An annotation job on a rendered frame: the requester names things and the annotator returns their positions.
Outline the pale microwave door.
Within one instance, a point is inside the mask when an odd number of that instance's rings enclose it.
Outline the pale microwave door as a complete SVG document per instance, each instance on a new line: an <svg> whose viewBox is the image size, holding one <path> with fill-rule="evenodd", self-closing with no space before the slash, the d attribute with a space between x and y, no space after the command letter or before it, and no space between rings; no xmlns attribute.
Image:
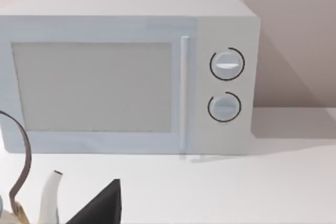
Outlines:
<svg viewBox="0 0 336 224"><path fill-rule="evenodd" d="M181 37L189 36L188 137L197 21L178 16L0 16L0 110L34 153L181 154Z"/></svg>

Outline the large pale microwave knob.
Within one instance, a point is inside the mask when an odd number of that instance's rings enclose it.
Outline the large pale microwave knob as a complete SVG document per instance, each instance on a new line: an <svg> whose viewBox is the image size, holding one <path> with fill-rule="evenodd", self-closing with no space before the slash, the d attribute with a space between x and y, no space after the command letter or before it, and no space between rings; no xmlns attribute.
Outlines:
<svg viewBox="0 0 336 224"><path fill-rule="evenodd" d="M237 76L242 63L238 53L225 51L216 54L212 60L212 70L221 79L231 79Z"/></svg>

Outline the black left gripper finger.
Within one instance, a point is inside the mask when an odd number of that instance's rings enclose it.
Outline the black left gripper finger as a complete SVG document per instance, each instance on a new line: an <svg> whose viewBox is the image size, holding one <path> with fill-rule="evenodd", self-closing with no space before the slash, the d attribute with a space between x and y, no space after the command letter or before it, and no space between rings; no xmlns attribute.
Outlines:
<svg viewBox="0 0 336 224"><path fill-rule="evenodd" d="M121 180L114 179L66 224L121 224Z"/></svg>

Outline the small pale microwave knob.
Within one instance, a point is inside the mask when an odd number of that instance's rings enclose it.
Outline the small pale microwave knob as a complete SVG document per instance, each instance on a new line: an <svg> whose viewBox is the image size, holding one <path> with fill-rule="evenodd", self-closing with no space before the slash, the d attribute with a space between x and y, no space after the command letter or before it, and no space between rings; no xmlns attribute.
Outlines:
<svg viewBox="0 0 336 224"><path fill-rule="evenodd" d="M232 119L237 114L238 109L237 100L229 94L222 97L215 97L210 103L212 116L220 121Z"/></svg>

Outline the pale microwave oven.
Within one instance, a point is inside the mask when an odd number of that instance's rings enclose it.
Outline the pale microwave oven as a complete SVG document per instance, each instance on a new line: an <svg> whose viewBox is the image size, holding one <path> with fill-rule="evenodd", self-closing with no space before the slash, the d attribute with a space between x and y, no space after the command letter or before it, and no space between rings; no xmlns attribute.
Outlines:
<svg viewBox="0 0 336 224"><path fill-rule="evenodd" d="M244 155L253 141L253 113L260 19L241 0L21 0L0 9L0 16L178 16L197 21L194 66L194 121L186 154ZM221 79L212 70L216 54L234 51L241 70ZM226 94L238 102L230 120L212 116L210 103ZM0 116L4 146L22 153L24 143L11 119Z"/></svg>

